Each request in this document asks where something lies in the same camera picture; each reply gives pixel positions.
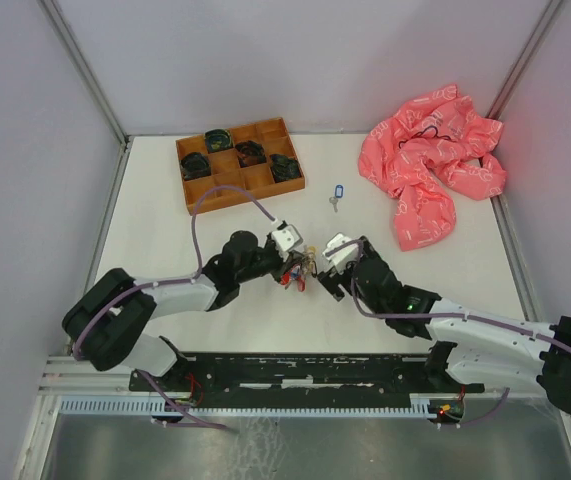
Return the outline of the red carabiner keyring with keys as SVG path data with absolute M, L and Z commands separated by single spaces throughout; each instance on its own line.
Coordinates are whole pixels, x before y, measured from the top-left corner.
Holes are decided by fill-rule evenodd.
M 307 280 L 315 279 L 318 275 L 316 257 L 317 249 L 314 246 L 306 246 L 303 253 L 281 275 L 280 285 L 285 289 L 295 286 L 299 292 L 304 292 Z

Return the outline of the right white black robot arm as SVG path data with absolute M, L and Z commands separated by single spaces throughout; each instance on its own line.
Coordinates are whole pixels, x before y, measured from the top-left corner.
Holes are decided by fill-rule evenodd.
M 322 258 L 318 278 L 336 300 L 350 295 L 362 316 L 432 342 L 423 368 L 432 389 L 479 384 L 542 392 L 571 415 L 571 317 L 555 323 L 514 320 L 404 284 L 366 237 L 337 234 Z

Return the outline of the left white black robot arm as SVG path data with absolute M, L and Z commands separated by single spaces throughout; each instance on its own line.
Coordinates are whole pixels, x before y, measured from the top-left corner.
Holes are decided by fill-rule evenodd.
M 295 227 L 282 224 L 264 245 L 249 231 L 234 232 L 197 276 L 141 280 L 113 268 L 62 320 L 73 355 L 98 371 L 125 366 L 150 374 L 163 389 L 177 389 L 186 366 L 169 341 L 144 333 L 149 321 L 219 310 L 238 297 L 243 283 L 265 275 L 280 281 L 303 258 L 302 244 Z

